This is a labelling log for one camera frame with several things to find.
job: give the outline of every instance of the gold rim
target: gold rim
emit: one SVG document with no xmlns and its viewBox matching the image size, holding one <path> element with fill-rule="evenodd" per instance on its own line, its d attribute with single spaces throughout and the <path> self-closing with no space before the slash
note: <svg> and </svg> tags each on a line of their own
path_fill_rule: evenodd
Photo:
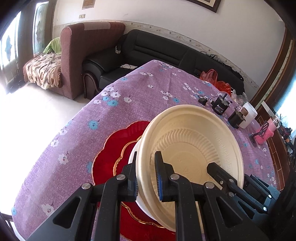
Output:
<svg viewBox="0 0 296 241">
<path fill-rule="evenodd" d="M 91 166 L 91 177 L 92 177 L 92 180 L 93 180 L 93 184 L 94 184 L 94 185 L 96 185 L 96 183 L 95 183 L 95 181 L 94 181 L 94 173 L 93 173 L 94 163 L 95 163 L 96 158 L 98 157 L 98 155 L 99 155 L 99 154 L 105 149 L 105 145 L 106 145 L 108 139 L 110 138 L 110 136 L 112 136 L 115 132 L 113 132 L 111 135 L 108 136 L 108 138 L 106 139 L 106 141 L 105 141 L 105 143 L 104 143 L 103 148 L 98 152 L 98 154 L 96 155 L 96 157 L 95 157 L 94 160 L 93 160 L 93 164 L 92 164 L 92 166 Z M 123 154 L 124 154 L 125 149 L 128 147 L 128 145 L 130 145 L 130 144 L 132 144 L 132 143 L 134 143 L 134 142 L 139 141 L 139 140 L 141 139 L 141 137 L 142 137 L 142 135 L 139 136 L 139 138 L 137 138 L 137 140 L 130 141 L 128 144 L 126 144 L 126 145 L 123 147 L 123 149 L 122 149 L 122 151 L 121 151 L 121 154 L 120 154 L 120 157 L 119 157 L 119 158 L 116 160 L 116 162 L 114 163 L 114 166 L 113 166 L 113 176 L 116 175 L 116 168 L 117 168 L 117 165 L 118 165 L 119 161 L 123 158 Z M 153 225 L 153 226 L 155 226 L 155 227 L 158 227 L 158 228 L 162 228 L 162 229 L 164 229 L 163 226 L 161 226 L 161 225 L 159 225 L 159 224 L 156 224 L 156 223 L 154 223 L 154 222 L 145 222 L 145 221 L 143 221 L 143 220 L 138 219 L 138 218 L 133 214 L 133 212 L 132 212 L 132 210 L 130 209 L 129 206 L 127 206 L 127 205 L 124 204 L 123 202 L 121 202 L 121 205 L 122 205 L 123 207 L 125 207 L 125 208 L 128 210 L 128 213 L 129 213 L 129 214 L 131 215 L 131 217 L 132 217 L 134 220 L 136 220 L 137 222 L 139 222 L 139 223 L 141 223 L 141 224 Z"/>
<path fill-rule="evenodd" d="M 113 176 L 116 176 L 116 168 L 117 168 L 117 165 L 118 165 L 118 163 L 120 162 L 120 160 L 123 158 L 123 155 L 124 155 L 124 151 L 125 151 L 125 149 L 126 149 L 130 144 L 139 141 L 141 137 L 142 137 L 142 136 L 140 136 L 140 137 L 139 137 L 137 140 L 135 140 L 135 141 L 130 141 L 129 143 L 127 143 L 127 144 L 123 147 L 123 149 L 122 149 L 122 151 L 121 151 L 121 154 L 120 154 L 120 158 L 118 158 L 118 159 L 116 160 L 116 162 L 114 163 L 114 166 L 113 166 Z M 143 220 L 141 220 L 141 219 L 138 219 L 138 218 L 133 214 L 133 212 L 132 212 L 132 210 L 130 209 L 129 206 L 127 206 L 127 205 L 124 204 L 123 202 L 121 202 L 121 205 L 122 205 L 123 207 L 125 207 L 125 208 L 128 210 L 128 213 L 129 213 L 129 214 L 132 216 L 132 218 L 133 218 L 134 220 L 136 220 L 137 222 L 142 223 L 142 224 L 154 225 L 155 227 L 163 228 L 163 229 L 164 229 L 163 226 L 161 226 L 161 225 L 159 225 L 159 224 L 156 224 L 156 223 L 154 223 L 154 222 L 146 222 L 146 221 L 143 221 Z"/>
</svg>

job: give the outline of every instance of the white wall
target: white wall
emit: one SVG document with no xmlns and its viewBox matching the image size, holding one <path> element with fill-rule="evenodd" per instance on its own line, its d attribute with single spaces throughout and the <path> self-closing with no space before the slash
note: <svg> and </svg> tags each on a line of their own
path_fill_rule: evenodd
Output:
<svg viewBox="0 0 296 241">
<path fill-rule="evenodd" d="M 186 0 L 58 0 L 54 26 L 81 20 L 115 19 L 166 28 L 214 49 L 260 86 L 279 52 L 284 23 L 264 0 L 222 0 L 217 13 Z M 255 91 L 249 89 L 249 98 Z"/>
</svg>

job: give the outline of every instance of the green pillow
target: green pillow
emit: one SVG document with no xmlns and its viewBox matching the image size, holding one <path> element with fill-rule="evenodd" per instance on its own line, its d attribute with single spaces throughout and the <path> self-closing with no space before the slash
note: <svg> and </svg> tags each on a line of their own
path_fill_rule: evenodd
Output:
<svg viewBox="0 0 296 241">
<path fill-rule="evenodd" d="M 48 54 L 51 52 L 55 52 L 57 54 L 62 53 L 61 41 L 60 41 L 59 37 L 50 41 L 49 44 L 46 46 L 46 48 L 43 51 L 43 53 L 45 53 L 45 54 Z"/>
</svg>

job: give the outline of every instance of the white tile floor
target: white tile floor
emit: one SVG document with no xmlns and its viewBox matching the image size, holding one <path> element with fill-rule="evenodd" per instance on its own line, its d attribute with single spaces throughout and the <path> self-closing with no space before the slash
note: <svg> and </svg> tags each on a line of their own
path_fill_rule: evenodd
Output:
<svg viewBox="0 0 296 241">
<path fill-rule="evenodd" d="M 70 100 L 29 83 L 0 95 L 0 211 L 11 214 L 18 191 L 54 136 L 89 100 Z"/>
</svg>

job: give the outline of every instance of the floral tablecloth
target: floral tablecloth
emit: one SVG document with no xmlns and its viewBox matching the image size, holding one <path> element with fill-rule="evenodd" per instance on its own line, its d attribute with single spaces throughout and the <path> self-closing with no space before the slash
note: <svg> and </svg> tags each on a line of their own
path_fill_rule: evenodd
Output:
<svg viewBox="0 0 296 241">
<path fill-rule="evenodd" d="M 192 104 L 213 112 L 209 103 L 198 102 L 198 95 L 218 92 L 210 83 L 156 60 L 107 86 L 55 136 L 25 179 L 12 208 L 18 232 L 28 238 L 80 185 L 92 183 L 92 162 L 113 132 L 135 121 L 151 121 L 174 105 Z M 275 186 L 266 142 L 253 147 L 248 137 L 259 124 L 254 120 L 246 129 L 234 129 L 227 121 L 233 111 L 231 104 L 218 117 L 239 144 L 245 173 Z"/>
</svg>

